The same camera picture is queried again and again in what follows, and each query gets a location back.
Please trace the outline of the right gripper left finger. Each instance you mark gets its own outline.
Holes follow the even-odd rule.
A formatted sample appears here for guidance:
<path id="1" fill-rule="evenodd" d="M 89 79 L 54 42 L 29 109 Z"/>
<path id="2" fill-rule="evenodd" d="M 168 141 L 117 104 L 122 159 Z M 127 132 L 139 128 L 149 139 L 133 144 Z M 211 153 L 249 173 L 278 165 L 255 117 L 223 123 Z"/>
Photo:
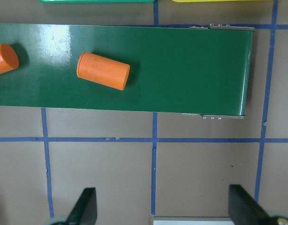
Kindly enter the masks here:
<path id="1" fill-rule="evenodd" d="M 95 225 L 97 221 L 97 197 L 94 187 L 85 188 L 66 219 L 68 225 Z"/>

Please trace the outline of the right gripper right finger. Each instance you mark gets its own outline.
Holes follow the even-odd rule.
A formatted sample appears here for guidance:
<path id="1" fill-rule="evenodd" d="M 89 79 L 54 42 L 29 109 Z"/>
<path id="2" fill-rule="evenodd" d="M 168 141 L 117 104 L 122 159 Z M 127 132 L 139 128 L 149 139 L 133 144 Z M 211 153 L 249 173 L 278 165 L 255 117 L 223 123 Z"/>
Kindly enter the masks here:
<path id="1" fill-rule="evenodd" d="M 270 225 L 271 218 L 239 184 L 230 184 L 228 214 L 235 225 Z"/>

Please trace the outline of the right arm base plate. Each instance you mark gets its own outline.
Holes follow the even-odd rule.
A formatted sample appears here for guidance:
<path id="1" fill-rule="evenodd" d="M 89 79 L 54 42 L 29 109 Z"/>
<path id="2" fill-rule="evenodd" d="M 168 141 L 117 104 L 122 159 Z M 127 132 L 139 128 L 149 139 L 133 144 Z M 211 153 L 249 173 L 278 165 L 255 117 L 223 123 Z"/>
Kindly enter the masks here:
<path id="1" fill-rule="evenodd" d="M 153 217 L 152 225 L 233 225 L 229 217 Z"/>

